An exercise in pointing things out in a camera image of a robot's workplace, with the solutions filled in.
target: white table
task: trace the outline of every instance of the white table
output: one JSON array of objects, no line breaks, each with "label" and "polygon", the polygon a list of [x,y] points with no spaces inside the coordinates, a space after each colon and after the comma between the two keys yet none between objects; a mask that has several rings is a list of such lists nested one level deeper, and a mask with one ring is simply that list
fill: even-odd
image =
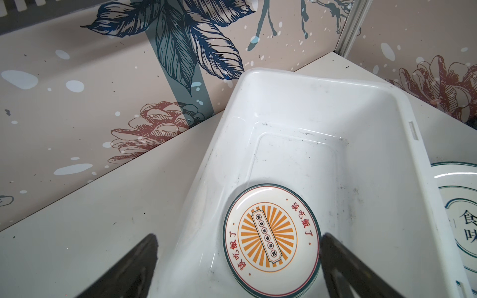
[{"label": "white table", "polygon": [[[383,82],[335,53],[297,73]],[[408,97],[432,163],[477,164],[476,130]],[[75,297],[148,233],[160,257],[221,116],[0,232],[0,297]]]}]

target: round plate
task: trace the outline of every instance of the round plate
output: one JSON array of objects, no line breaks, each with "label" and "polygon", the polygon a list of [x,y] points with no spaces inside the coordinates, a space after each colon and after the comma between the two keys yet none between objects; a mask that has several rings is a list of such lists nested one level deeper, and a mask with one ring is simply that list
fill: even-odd
[{"label": "round plate", "polygon": [[477,164],[432,164],[472,291],[477,293]]},{"label": "round plate", "polygon": [[225,217],[223,239],[232,273],[256,297],[298,297],[320,268],[316,218],[302,198],[280,185],[241,193]]}]

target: red flower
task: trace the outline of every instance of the red flower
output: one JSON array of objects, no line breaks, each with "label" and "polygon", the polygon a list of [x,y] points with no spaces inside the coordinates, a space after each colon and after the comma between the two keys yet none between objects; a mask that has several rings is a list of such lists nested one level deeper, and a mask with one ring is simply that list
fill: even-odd
[{"label": "red flower", "polygon": [[140,116],[129,122],[133,129],[113,129],[111,134],[117,139],[111,142],[113,148],[125,154],[114,156],[110,163],[125,164],[144,152],[172,139],[190,127],[204,121],[202,113],[192,104],[160,102],[145,105]]},{"label": "red flower", "polygon": [[437,55],[430,64],[419,63],[412,76],[404,68],[399,75],[401,84],[386,81],[462,122],[477,117],[477,64],[469,68],[455,62],[447,70]]}]

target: wall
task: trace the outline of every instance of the wall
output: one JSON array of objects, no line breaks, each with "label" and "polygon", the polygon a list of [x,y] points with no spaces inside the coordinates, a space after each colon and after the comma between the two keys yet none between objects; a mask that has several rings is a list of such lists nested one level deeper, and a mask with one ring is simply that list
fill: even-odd
[{"label": "wall", "polygon": [[0,36],[0,230],[222,111],[245,70],[333,51],[351,3],[125,0]]},{"label": "wall", "polygon": [[373,0],[348,59],[477,129],[473,0]]}]

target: dark blue leaf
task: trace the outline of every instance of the dark blue leaf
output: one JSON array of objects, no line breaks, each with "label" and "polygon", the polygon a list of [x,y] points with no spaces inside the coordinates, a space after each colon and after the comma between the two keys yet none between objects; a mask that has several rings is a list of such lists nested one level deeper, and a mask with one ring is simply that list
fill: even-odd
[{"label": "dark blue leaf", "polygon": [[226,27],[236,20],[254,13],[245,0],[184,0],[189,9],[213,24]]},{"label": "dark blue leaf", "polygon": [[143,0],[128,4],[113,1],[101,5],[96,20],[91,25],[81,26],[105,35],[124,37],[146,30],[157,18],[161,0]]},{"label": "dark blue leaf", "polygon": [[184,26],[184,16],[174,7],[165,3],[161,8],[157,23],[157,56],[167,74],[190,93],[197,60]]},{"label": "dark blue leaf", "polygon": [[185,21],[200,66],[221,79],[238,79],[244,70],[232,41],[208,19],[195,12],[188,11]]}]

